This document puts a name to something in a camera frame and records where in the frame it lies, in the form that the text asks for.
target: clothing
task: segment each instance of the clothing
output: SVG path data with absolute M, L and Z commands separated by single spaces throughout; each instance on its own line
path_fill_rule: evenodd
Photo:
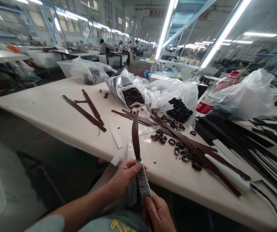
M 25 232 L 62 232 L 65 222 L 61 215 L 45 218 Z M 99 217 L 87 223 L 79 232 L 151 232 L 139 216 L 125 210 Z
M 100 53 L 104 53 L 106 52 L 106 47 L 107 47 L 107 44 L 106 43 L 101 43 L 100 44 Z

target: cable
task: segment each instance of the cable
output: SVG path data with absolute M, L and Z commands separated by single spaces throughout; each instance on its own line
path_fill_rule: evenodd
M 274 207 L 274 209 L 277 213 L 277 208 L 274 205 L 274 203 L 272 203 L 272 201 L 261 190 L 259 190 L 253 183 L 250 183 L 250 187 L 253 188 L 254 190 L 256 190 L 257 192 L 259 192 L 263 197 L 265 197 L 270 202 L 270 204 Z

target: leather strap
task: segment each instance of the leather strap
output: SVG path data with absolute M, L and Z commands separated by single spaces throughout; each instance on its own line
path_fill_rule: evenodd
M 76 104 L 74 101 L 72 101 L 71 99 L 67 98 L 65 95 L 62 95 L 63 98 L 71 105 L 73 106 L 75 109 L 78 110 L 78 112 L 80 112 L 82 115 L 84 115 L 85 118 L 87 118 L 93 125 L 99 127 L 103 132 L 106 131 L 106 129 L 101 126 L 99 124 L 99 122 L 92 117 L 88 112 L 86 112 L 83 108 L 81 108 L 78 104 Z

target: white table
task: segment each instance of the white table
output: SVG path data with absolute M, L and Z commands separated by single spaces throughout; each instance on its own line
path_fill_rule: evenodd
M 66 95 L 72 100 L 84 100 L 82 89 L 90 96 L 107 129 L 105 133 L 101 131 L 99 136 L 99 128 L 62 97 Z M 131 138 L 132 121 L 111 112 L 112 109 L 121 111 L 124 107 L 111 94 L 108 99 L 103 99 L 106 92 L 106 83 L 90 86 L 80 79 L 67 78 L 0 97 L 0 107 L 71 146 L 111 161 L 119 150 L 108 123 L 120 127 L 117 132 L 126 144 Z M 93 115 L 88 104 L 81 103 L 80 106 Z M 183 134 L 189 135 L 189 130 L 186 128 Z M 161 145 L 152 142 L 150 134 L 140 139 L 141 156 L 148 166 L 151 182 L 252 229 L 277 230 L 274 209 L 253 191 L 242 193 L 238 198 L 208 170 L 198 172 L 191 167 L 191 163 L 175 159 L 173 146 L 169 143 Z M 206 144 L 199 135 L 192 139 Z
M 27 55 L 21 55 L 18 53 L 12 53 L 12 52 L 0 50 L 0 63 L 14 62 L 14 61 L 28 60 L 28 59 L 30 59 L 30 57 Z

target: plastic bag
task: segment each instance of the plastic bag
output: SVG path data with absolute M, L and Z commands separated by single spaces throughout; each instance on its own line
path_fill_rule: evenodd
M 99 62 L 83 60 L 79 56 L 72 61 L 70 73 L 74 78 L 81 78 L 85 84 L 95 85 L 102 83 L 109 77 L 106 72 L 116 72 L 116 70 L 108 66 Z
M 194 126 L 198 89 L 195 83 L 183 83 L 178 79 L 156 80 L 146 86 L 146 94 L 151 101 L 150 109 L 160 109 L 166 114 L 174 107 L 169 103 L 173 98 L 181 99 L 185 106 L 193 112 L 186 121 Z
M 136 88 L 142 95 L 144 104 L 150 104 L 149 97 L 145 94 L 145 86 L 140 77 L 134 76 L 132 73 L 128 72 L 127 69 L 124 69 L 119 76 L 114 76 L 106 79 L 106 84 L 111 92 L 111 94 L 120 101 L 127 109 L 130 109 L 130 106 L 127 106 L 123 91 Z M 134 103 L 131 107 L 135 105 L 143 105 L 142 103 Z
M 272 111 L 270 84 L 274 75 L 264 69 L 249 74 L 241 83 L 219 91 L 224 98 L 207 115 L 232 121 L 247 121 Z

